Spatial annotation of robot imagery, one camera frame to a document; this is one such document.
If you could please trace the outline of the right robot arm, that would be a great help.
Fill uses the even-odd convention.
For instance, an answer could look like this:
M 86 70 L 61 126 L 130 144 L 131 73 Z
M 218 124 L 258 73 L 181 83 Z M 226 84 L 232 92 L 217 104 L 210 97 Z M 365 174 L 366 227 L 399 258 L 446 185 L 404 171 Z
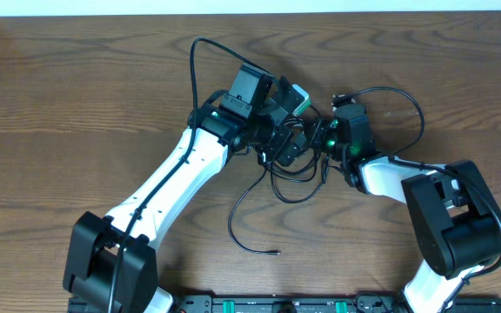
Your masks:
M 376 148 L 366 109 L 345 104 L 306 129 L 309 144 L 339 162 L 366 195 L 407 206 L 423 262 L 403 289 L 410 312 L 444 312 L 474 277 L 501 266 L 501 210 L 476 164 L 426 164 Z

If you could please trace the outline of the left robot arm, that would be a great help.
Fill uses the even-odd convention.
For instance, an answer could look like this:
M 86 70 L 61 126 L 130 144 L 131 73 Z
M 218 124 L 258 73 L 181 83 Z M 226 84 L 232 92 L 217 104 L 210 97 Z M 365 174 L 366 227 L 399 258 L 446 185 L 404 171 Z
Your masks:
M 110 312 L 167 312 L 174 298 L 158 285 L 157 252 L 170 226 L 198 190 L 241 150 L 262 163 L 287 166 L 304 136 L 289 120 L 311 104 L 285 77 L 242 64 L 229 90 L 217 90 L 189 116 L 175 149 L 130 197 L 99 217 L 75 223 L 63 287 Z

